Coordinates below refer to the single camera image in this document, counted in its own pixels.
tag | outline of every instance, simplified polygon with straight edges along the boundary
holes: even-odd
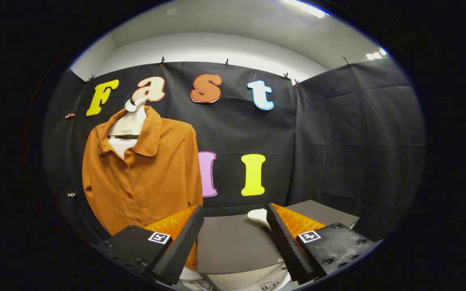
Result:
[[[303,234],[298,234],[298,236],[303,241],[303,243],[310,243],[311,241],[321,238],[321,236],[319,236],[314,230],[311,230],[310,232],[304,232]]]

orange letter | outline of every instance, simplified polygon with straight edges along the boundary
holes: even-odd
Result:
[[[190,92],[190,97],[194,102],[213,103],[220,98],[222,78],[218,74],[202,74],[195,78],[194,90]]]
[[[160,101],[165,97],[163,86],[165,86],[165,79],[161,77],[143,79],[138,83],[139,89],[133,93],[133,101],[136,102],[139,99],[144,99],[145,96],[147,96],[146,99],[150,102]]]

white mannequin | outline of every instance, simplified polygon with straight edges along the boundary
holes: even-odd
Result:
[[[139,135],[146,118],[143,105],[146,99],[140,99],[132,105],[130,100],[125,103],[125,109],[128,111],[125,116],[118,119],[107,131],[107,135],[115,138],[120,135]]]
[[[124,139],[120,138],[120,136],[139,136],[146,118],[145,110],[143,110],[145,101],[145,99],[141,99],[137,101],[136,105],[132,105],[131,101],[128,100],[125,103],[125,109],[128,112],[111,125],[107,131],[111,147],[113,147],[116,153],[122,158],[124,157],[125,151],[135,146],[138,140],[131,138]]]

yellow letter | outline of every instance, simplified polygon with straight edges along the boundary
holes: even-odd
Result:
[[[102,104],[107,102],[107,98],[109,98],[109,94],[111,94],[111,89],[114,90],[117,87],[118,87],[118,79],[96,86],[95,94],[93,96],[93,100],[91,101],[91,106],[89,106],[89,109],[87,109],[85,116],[99,114],[100,110],[102,110],[100,108],[100,100],[102,101]]]
[[[146,99],[150,102],[160,101],[164,96],[163,86],[165,86],[165,79],[161,77],[150,77],[139,81],[138,88],[133,93],[133,101],[136,102],[139,99]]]
[[[265,192],[262,187],[262,163],[265,157],[259,154],[244,155],[241,158],[246,165],[246,186],[242,189],[243,196],[261,195]]]

black fabric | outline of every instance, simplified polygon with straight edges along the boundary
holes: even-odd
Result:
[[[390,58],[307,79],[298,85],[286,205],[312,199],[359,216],[354,230],[382,239],[416,194],[425,145],[412,85]]]
[[[221,97],[215,103],[194,103],[190,98],[193,82],[201,74],[218,74]],[[250,68],[204,62],[176,62],[140,65],[98,76],[83,93],[73,117],[72,170],[77,195],[82,195],[82,160],[89,132],[98,124],[124,108],[145,78],[159,76],[165,79],[165,96],[157,102],[147,102],[162,118],[191,124],[197,133],[199,151],[212,151],[213,185],[218,194],[205,197],[203,206],[207,216],[245,214],[254,205],[273,202],[283,205],[287,199],[294,154],[294,122],[296,119],[296,87],[282,76]],[[104,82],[118,79],[101,111],[86,116],[94,88]],[[247,88],[252,81],[263,80],[272,88],[267,98],[274,102],[271,110],[261,110],[253,103],[253,91]],[[241,157],[262,154],[262,186],[265,192],[257,196],[243,196],[246,167]]]
[[[72,186],[69,155],[66,155],[68,144],[66,138],[73,118],[65,118],[65,116],[74,113],[76,101],[83,89],[84,81],[71,70],[66,70],[59,79],[44,119],[42,163],[50,192],[64,219],[81,238],[91,243],[98,243],[102,240],[102,234],[99,234],[88,221],[96,218],[91,211],[81,209],[79,203],[81,197],[78,192],[75,197],[67,196],[68,193],[75,191]],[[98,227],[101,226],[96,221],[96,228]]]

